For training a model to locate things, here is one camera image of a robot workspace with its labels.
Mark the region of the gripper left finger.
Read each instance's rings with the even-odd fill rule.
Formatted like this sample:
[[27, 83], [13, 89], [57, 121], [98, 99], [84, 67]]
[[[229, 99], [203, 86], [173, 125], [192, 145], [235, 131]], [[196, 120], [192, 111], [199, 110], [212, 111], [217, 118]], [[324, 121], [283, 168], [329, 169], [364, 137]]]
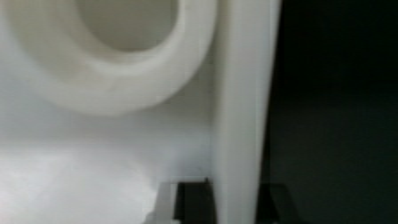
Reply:
[[208, 179], [160, 185], [155, 224], [217, 224], [213, 185]]

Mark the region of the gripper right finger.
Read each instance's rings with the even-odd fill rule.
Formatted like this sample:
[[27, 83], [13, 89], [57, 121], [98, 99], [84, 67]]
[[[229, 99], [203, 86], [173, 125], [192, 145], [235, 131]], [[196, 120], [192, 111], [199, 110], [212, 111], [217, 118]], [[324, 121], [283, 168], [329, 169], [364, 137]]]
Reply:
[[263, 183], [260, 187], [256, 224], [299, 224], [301, 216], [285, 184]]

